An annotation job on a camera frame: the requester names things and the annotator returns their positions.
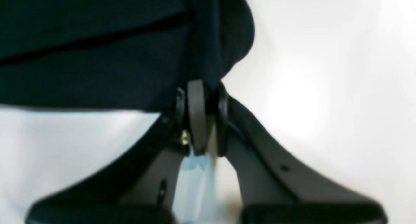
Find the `black bracket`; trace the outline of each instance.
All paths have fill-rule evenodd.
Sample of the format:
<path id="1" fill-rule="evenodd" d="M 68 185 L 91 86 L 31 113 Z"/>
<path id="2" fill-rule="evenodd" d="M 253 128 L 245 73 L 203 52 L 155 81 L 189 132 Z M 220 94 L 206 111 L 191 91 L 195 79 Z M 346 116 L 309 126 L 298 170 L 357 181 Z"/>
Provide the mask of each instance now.
<path id="1" fill-rule="evenodd" d="M 190 83 L 187 93 L 179 89 L 174 107 L 115 162 L 35 203 L 26 223 L 176 223 L 170 210 L 180 163 L 189 155 L 181 135 L 190 129 L 195 151 L 204 152 L 209 115 L 215 117 L 218 155 L 225 156 L 238 175 L 244 205 L 240 223 L 387 223 L 376 201 L 330 181 L 293 157 L 224 86 L 202 96 L 207 92 L 201 84 Z"/>

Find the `hole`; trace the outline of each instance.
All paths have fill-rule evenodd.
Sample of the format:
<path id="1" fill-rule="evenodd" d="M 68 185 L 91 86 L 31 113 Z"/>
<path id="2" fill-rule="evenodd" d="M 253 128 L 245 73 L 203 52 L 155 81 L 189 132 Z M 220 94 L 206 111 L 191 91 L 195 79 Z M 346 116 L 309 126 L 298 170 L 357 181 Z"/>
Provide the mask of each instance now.
<path id="1" fill-rule="evenodd" d="M 166 197 L 166 192 L 167 192 L 167 183 L 166 183 L 166 180 L 163 180 L 160 183 L 159 191 L 157 193 L 157 204 L 163 203 Z"/>
<path id="2" fill-rule="evenodd" d="M 288 167 L 288 166 L 285 166 L 285 165 L 282 165 L 282 166 L 280 167 L 280 169 L 281 169 L 281 170 L 283 170 L 283 171 L 286 171 L 286 172 L 288 172 L 288 171 L 289 171 L 289 167 Z"/>
<path id="3" fill-rule="evenodd" d="M 162 122 L 163 122 L 163 123 L 165 123 L 165 124 L 168 124 L 168 122 L 169 122 L 169 117 L 164 116 L 164 117 L 163 117 L 163 119 L 162 119 Z"/>

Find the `black fabric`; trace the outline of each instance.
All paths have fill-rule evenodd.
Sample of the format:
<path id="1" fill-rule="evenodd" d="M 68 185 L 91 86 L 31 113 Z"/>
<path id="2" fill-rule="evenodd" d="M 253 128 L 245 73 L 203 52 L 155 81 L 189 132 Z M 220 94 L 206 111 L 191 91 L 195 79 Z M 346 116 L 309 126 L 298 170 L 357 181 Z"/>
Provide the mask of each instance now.
<path id="1" fill-rule="evenodd" d="M 0 103 L 163 110 L 253 39 L 245 0 L 0 0 Z"/>

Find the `white backdrop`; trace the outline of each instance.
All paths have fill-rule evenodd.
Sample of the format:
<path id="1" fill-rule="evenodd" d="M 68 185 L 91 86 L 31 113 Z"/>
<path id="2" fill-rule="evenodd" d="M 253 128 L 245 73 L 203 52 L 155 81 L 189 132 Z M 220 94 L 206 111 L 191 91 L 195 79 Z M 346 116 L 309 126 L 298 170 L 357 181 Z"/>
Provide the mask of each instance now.
<path id="1" fill-rule="evenodd" d="M 248 0 L 252 50 L 227 90 L 291 153 L 416 223 L 416 0 Z M 116 159 L 157 114 L 0 109 L 0 223 Z M 241 199 L 224 159 L 188 158 L 174 212 L 227 223 Z"/>

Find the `black plastic arm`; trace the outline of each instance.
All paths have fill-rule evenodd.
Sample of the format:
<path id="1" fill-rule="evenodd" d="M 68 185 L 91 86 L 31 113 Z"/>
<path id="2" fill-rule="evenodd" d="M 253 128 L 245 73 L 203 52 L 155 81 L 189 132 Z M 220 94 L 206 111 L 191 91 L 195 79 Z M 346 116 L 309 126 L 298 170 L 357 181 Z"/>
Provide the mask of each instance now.
<path id="1" fill-rule="evenodd" d="M 37 202 L 27 224 L 176 223 L 171 214 L 179 167 L 175 111 L 163 113 L 115 162 L 87 180 Z"/>
<path id="2" fill-rule="evenodd" d="M 385 224 L 381 206 L 318 174 L 229 97 L 226 157 L 235 168 L 242 223 Z"/>

